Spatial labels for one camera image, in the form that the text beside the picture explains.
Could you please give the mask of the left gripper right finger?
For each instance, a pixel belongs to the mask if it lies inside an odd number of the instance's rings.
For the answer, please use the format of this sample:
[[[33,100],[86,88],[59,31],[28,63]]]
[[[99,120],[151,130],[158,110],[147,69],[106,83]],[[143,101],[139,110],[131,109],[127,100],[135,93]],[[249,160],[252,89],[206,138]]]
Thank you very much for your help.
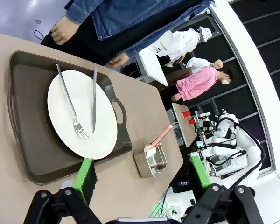
[[[199,156],[189,158],[189,182],[196,204],[182,220],[183,224],[262,224],[263,219],[251,187],[226,188],[211,183]]]

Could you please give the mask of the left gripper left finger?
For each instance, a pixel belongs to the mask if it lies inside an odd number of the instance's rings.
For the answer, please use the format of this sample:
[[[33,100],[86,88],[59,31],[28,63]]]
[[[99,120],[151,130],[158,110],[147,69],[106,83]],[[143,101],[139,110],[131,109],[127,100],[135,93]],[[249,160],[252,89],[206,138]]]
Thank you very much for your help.
[[[97,182],[93,159],[82,162],[73,186],[52,194],[48,190],[35,193],[24,219],[25,224],[59,224],[63,217],[72,217],[77,224],[99,224],[90,209]]]

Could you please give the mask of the person's left hand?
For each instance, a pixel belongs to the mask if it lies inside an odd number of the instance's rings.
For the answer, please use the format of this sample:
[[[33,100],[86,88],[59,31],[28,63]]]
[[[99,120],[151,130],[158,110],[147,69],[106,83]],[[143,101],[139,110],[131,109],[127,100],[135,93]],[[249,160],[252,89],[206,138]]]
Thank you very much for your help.
[[[129,57],[126,53],[121,53],[117,55],[115,58],[111,59],[106,66],[109,68],[118,68],[123,66],[127,61],[129,60]]]

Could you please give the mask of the person's right hand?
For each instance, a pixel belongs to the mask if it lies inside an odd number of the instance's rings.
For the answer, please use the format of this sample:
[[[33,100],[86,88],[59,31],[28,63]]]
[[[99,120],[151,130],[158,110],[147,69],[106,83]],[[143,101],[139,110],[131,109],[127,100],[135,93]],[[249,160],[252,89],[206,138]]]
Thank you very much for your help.
[[[77,32],[80,24],[74,23],[66,15],[62,17],[50,30],[57,45],[63,45]]]

